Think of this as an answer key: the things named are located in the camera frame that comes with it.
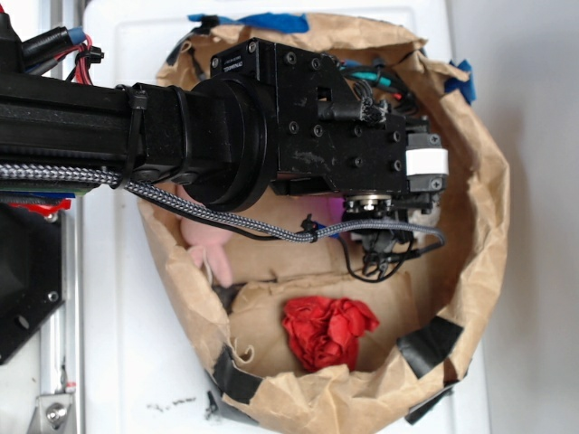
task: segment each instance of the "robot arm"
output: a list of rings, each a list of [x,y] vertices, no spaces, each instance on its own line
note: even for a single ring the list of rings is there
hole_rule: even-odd
[[[381,276],[422,253],[401,258],[393,247],[425,229],[408,212],[427,213],[438,200],[446,151],[427,121],[376,103],[367,84],[352,91],[333,57],[253,39],[216,54],[212,78],[192,90],[104,89],[27,73],[27,42],[6,14],[0,27],[0,201],[82,194],[103,182],[152,200],[158,193],[147,188],[171,181],[208,208],[199,220],[231,227],[237,221],[216,216],[249,208],[271,186],[345,198],[342,226],[322,232],[309,222],[302,241],[357,230],[366,265]],[[187,214],[189,205],[171,201],[154,202]]]

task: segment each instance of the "red part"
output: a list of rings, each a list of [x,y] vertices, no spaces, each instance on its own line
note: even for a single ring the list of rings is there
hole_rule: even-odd
[[[57,213],[59,210],[70,210],[71,199],[62,199],[58,205],[34,205],[31,203],[10,203],[14,208],[26,208],[30,212],[41,214],[42,217]]]

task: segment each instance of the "black cable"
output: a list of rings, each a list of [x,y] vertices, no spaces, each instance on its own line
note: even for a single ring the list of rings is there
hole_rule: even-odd
[[[75,74],[76,74],[76,65],[74,65],[74,68],[72,68],[71,73],[69,74],[69,76],[66,78],[65,81],[72,81]]]
[[[169,206],[169,205],[166,205],[166,204],[164,204],[164,203],[162,203],[162,202],[160,202],[160,201],[156,201],[156,200],[154,200],[154,199],[151,199],[151,198],[146,197],[146,196],[144,196],[144,195],[141,195],[141,194],[139,194],[139,193],[134,193],[134,192],[133,192],[133,194],[134,194],[135,196],[140,197],[141,199],[144,199],[144,200],[147,201],[147,202],[153,203],[154,205],[158,206],[159,208],[163,208],[164,210],[170,211],[170,212],[173,213],[173,214],[180,215],[181,217],[183,217],[183,218],[185,218],[185,219],[188,219],[188,220],[192,220],[193,222],[198,222],[198,223],[202,223],[202,224],[207,224],[207,225],[209,225],[209,226],[213,226],[214,228],[225,229],[225,230],[227,230],[227,231],[231,231],[231,232],[237,233],[237,234],[239,234],[239,235],[242,235],[242,236],[244,236],[244,237],[247,237],[247,238],[250,238],[250,239],[256,240],[256,241],[279,241],[279,240],[280,240],[280,238],[278,238],[278,237],[272,237],[272,236],[269,236],[269,235],[266,235],[266,236],[264,236],[264,235],[257,235],[257,234],[255,234],[255,233],[247,232],[247,231],[245,231],[245,230],[243,230],[243,229],[237,228],[237,227],[235,227],[235,226],[231,226],[231,225],[229,225],[229,224],[219,223],[219,222],[213,222],[213,221],[211,221],[211,220],[206,220],[206,219],[204,219],[204,218],[202,218],[202,217],[194,217],[193,215],[188,214],[188,213],[185,212],[185,211],[177,210],[176,208],[172,208],[172,207]]]
[[[342,237],[339,237],[339,236],[337,237],[337,240],[340,241],[340,244],[342,246],[342,250],[344,251],[344,257],[346,259],[346,268],[347,268],[348,274],[350,276],[352,276],[353,278],[356,278],[357,280],[361,280],[365,283],[381,283],[381,282],[384,282],[385,280],[388,280],[404,264],[404,262],[410,256],[410,253],[411,253],[412,247],[413,247],[413,241],[409,242],[408,243],[408,249],[406,250],[404,255],[401,257],[401,259],[398,261],[398,263],[394,266],[394,268],[385,276],[382,276],[380,278],[363,278],[362,276],[358,276],[356,274],[356,272],[352,269],[352,264],[350,262],[350,252],[349,252],[349,249],[347,247],[346,240],[344,240]]]
[[[410,92],[410,89],[406,86],[406,84],[398,78],[395,74],[389,73],[384,71],[382,68],[370,67],[370,66],[355,66],[351,68],[344,68],[340,71],[342,76],[347,79],[354,81],[354,92],[355,94],[362,99],[361,94],[365,92],[361,91],[361,86],[356,85],[357,83],[364,83],[370,89],[376,88],[381,90],[382,92],[390,93],[390,94],[400,94],[402,98],[398,100],[398,105],[394,107],[394,112],[405,115],[405,116],[413,116],[416,115],[419,111],[418,104],[414,99],[414,95]],[[375,75],[373,80],[361,79],[356,76],[357,73],[371,73]],[[380,84],[380,78],[385,78],[390,81],[390,86],[385,86]]]

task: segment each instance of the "crumpled paper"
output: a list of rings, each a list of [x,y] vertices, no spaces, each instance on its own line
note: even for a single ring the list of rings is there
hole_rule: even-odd
[[[196,35],[185,42],[177,62],[165,65],[158,81],[189,90],[196,84],[190,47],[208,71],[213,54],[250,37],[365,63],[381,57],[394,65],[449,149],[451,174],[439,224],[447,245],[408,262],[385,283],[368,285],[345,275],[336,241],[269,244],[235,235],[226,250],[236,282],[248,284],[227,316],[186,254],[175,216],[149,203],[139,206],[166,292],[203,367],[213,373],[225,344],[233,348],[241,369],[264,377],[249,404],[224,395],[226,402],[264,428],[280,432],[374,433],[467,372],[503,279],[508,163],[461,94],[444,94],[449,77],[466,80],[468,74],[424,57],[418,51],[424,39],[403,27],[362,18],[309,14],[308,21],[310,32],[301,34],[215,27],[209,36]],[[324,223],[339,218],[331,200],[272,192],[243,214],[298,231],[310,212]],[[351,247],[359,266],[360,250]],[[381,326],[361,339],[359,371],[350,373],[341,365],[307,374],[292,356],[280,324],[283,302],[314,294],[361,299],[380,319]],[[437,315],[464,327],[464,332],[449,358],[418,380],[394,342]]]

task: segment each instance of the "metal frame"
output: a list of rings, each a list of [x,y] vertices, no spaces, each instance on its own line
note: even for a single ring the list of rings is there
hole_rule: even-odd
[[[46,0],[41,5],[43,29],[49,30],[57,25],[77,26],[88,1],[85,0]],[[66,60],[63,67],[52,71],[55,78],[63,78],[63,71],[71,69],[73,60]],[[82,344],[82,286],[81,253],[83,202],[74,201],[72,209],[64,214],[62,293],[64,305],[51,316],[40,331],[40,396],[34,412],[29,432],[64,432],[83,434],[86,432],[84,413],[84,351]],[[67,397],[68,406],[58,430],[49,422],[54,414],[53,405],[62,405]]]

